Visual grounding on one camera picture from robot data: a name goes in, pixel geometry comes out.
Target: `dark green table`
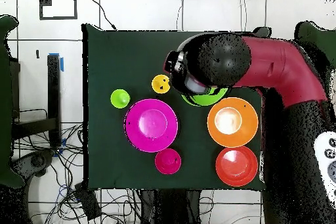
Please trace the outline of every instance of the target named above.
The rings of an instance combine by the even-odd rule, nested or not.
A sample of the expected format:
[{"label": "dark green table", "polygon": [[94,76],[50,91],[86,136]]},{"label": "dark green table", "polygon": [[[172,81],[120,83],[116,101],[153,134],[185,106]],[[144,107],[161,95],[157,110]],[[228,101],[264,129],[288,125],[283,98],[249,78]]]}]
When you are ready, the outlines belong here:
[{"label": "dark green table", "polygon": [[[89,70],[89,188],[90,189],[233,189],[215,171],[215,160],[223,149],[207,131],[208,107],[190,106],[173,88],[164,95],[151,86],[154,76],[163,74],[169,51],[198,32],[103,32],[86,25]],[[130,107],[141,99],[159,99],[169,104],[179,118],[178,136],[170,146],[182,157],[180,170],[162,175],[154,165],[155,153],[131,146],[123,131],[127,108],[116,109],[110,95],[124,89],[131,96]],[[259,117],[259,129],[248,146],[259,161],[261,148],[261,98],[248,88],[233,89],[229,97],[249,101]],[[239,189],[264,189],[256,178]]]}]

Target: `red bowl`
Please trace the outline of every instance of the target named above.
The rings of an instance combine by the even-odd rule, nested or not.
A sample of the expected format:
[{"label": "red bowl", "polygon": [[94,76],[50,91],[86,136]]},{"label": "red bowl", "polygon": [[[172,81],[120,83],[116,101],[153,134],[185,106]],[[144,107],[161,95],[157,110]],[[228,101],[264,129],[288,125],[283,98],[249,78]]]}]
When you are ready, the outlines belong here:
[{"label": "red bowl", "polygon": [[242,187],[255,178],[258,160],[245,146],[225,148],[217,156],[216,172],[223,183],[232,187]]}]

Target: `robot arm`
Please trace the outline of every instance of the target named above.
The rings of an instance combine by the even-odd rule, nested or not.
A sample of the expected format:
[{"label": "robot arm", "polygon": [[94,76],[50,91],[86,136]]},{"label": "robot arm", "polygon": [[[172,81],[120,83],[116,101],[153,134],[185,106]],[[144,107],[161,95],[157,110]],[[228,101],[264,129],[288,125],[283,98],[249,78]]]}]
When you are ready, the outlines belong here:
[{"label": "robot arm", "polygon": [[336,224],[336,157],[329,143],[336,133],[324,83],[303,48],[255,33],[206,33],[170,52],[164,69],[186,95],[211,87],[273,88],[281,110],[268,129],[273,111],[264,102],[265,222]]}]

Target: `office chair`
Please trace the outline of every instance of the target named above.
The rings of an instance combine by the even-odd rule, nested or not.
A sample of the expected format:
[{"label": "office chair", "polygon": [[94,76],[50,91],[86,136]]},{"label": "office chair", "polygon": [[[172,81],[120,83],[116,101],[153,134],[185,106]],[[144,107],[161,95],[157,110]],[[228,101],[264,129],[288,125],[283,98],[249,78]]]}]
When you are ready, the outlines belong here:
[{"label": "office chair", "polygon": [[[44,120],[20,122],[18,59],[11,57],[8,33],[17,27],[12,16],[0,16],[0,223],[30,224],[28,191],[32,178],[42,176],[60,146],[59,60],[48,56],[48,110]],[[12,161],[14,141],[49,132],[50,149],[36,150]]]}]

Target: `magenta cup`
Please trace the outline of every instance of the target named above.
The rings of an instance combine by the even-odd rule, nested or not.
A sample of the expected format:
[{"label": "magenta cup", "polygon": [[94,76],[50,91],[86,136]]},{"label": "magenta cup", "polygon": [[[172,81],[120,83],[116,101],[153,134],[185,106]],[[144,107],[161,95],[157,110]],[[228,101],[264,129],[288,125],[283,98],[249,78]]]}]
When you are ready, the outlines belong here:
[{"label": "magenta cup", "polygon": [[143,152],[159,152],[175,140],[178,123],[168,104],[157,99],[144,99],[132,105],[126,113],[124,128],[135,148]]},{"label": "magenta cup", "polygon": [[155,157],[155,166],[162,174],[174,174],[181,166],[181,157],[176,150],[165,148]]}]

